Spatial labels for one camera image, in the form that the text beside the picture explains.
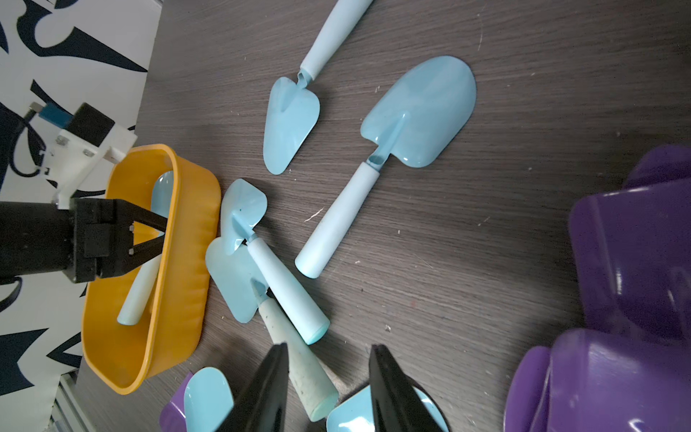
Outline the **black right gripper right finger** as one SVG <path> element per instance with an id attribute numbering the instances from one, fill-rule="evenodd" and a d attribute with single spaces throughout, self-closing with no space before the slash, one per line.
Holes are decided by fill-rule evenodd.
<path id="1" fill-rule="evenodd" d="M 385 345 L 372 345 L 369 374 L 376 431 L 442 431 Z"/>

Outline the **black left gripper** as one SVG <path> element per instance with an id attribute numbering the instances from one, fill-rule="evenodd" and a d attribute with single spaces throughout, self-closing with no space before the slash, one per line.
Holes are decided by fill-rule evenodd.
<path id="1" fill-rule="evenodd" d="M 125 275 L 163 252 L 165 236 L 134 245 L 134 223 L 167 231 L 167 218 L 126 200 L 1 203 L 1 280 L 62 272 L 77 284 Z"/>

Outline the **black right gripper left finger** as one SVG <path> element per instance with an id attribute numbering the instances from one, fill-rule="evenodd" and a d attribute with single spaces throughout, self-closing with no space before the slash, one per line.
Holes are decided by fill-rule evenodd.
<path id="1" fill-rule="evenodd" d="M 283 431 L 288 383 L 288 346 L 275 344 L 216 430 Z"/>

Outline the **light blue pointed trowel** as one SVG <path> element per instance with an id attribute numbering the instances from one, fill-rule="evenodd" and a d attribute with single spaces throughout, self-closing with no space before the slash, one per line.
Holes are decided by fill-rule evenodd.
<path id="1" fill-rule="evenodd" d="M 263 157 L 273 175 L 286 171 L 320 116 L 320 100 L 309 85 L 344 43 L 372 0 L 339 0 L 300 65 L 297 79 L 280 77 L 269 95 Z"/>

